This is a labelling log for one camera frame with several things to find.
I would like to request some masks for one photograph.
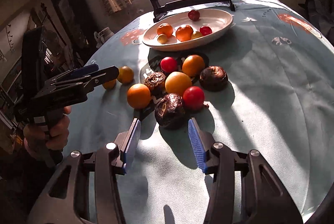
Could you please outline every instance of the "blue gripper pad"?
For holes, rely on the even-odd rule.
[[[199,137],[199,132],[196,129],[192,119],[188,121],[188,135],[190,138],[192,150],[196,158],[197,166],[202,170],[203,173],[206,173],[207,165],[205,163],[205,150]]]
[[[140,120],[138,120],[135,127],[133,128],[128,144],[124,150],[124,165],[123,165],[124,173],[126,173],[126,171],[130,169],[133,159],[135,157],[136,148],[140,137],[140,129],[141,129],[141,124]]]

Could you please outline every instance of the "dark wooden cabinet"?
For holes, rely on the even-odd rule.
[[[69,39],[73,53],[86,63],[96,52],[94,32],[97,25],[86,0],[51,0]]]

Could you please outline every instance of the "tablecloth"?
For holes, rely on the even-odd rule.
[[[207,55],[210,65],[222,66],[230,81],[222,92],[205,91],[209,108],[195,118],[201,129],[232,150],[259,150],[306,220],[334,181],[334,48],[278,0],[233,2],[235,12],[215,3],[169,13],[213,7],[233,15],[233,26],[223,37],[193,50]],[[100,69],[127,65],[138,83],[149,58],[177,56],[138,44],[137,35],[151,25],[152,12],[135,19],[89,63],[96,62]],[[130,86],[117,83],[111,91],[98,86],[86,102],[73,106],[65,155],[74,149],[95,151],[128,129],[133,119],[126,101]],[[165,130],[151,113],[142,121],[131,170],[118,177],[126,222],[203,223],[212,180],[196,166],[187,126]],[[235,186],[237,221],[241,199],[237,172]]]

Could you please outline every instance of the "finger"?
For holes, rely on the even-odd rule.
[[[68,126],[70,125],[70,119],[68,116],[64,115],[58,123],[53,126],[50,130],[50,136],[56,137],[62,135],[63,131],[68,131]]]
[[[27,124],[23,129],[23,135],[27,140],[38,139],[44,140],[45,134],[42,129],[35,124]]]
[[[46,147],[50,150],[59,151],[62,150],[67,144],[68,130],[60,136],[51,138],[46,142]]]
[[[72,111],[72,107],[71,106],[65,106],[64,107],[64,114],[69,115]]]

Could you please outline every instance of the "human hand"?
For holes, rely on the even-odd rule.
[[[70,114],[71,107],[64,107],[64,114]],[[57,151],[62,150],[67,144],[68,138],[68,126],[70,124],[70,119],[68,116],[64,115],[60,121],[50,129],[50,136],[52,137],[50,140],[46,142],[46,147],[48,149]],[[26,151],[34,158],[38,158],[36,153],[29,148],[29,143],[33,142],[33,140],[46,140],[46,135],[42,131],[42,129],[35,124],[27,124],[23,129],[24,134],[24,146]]]

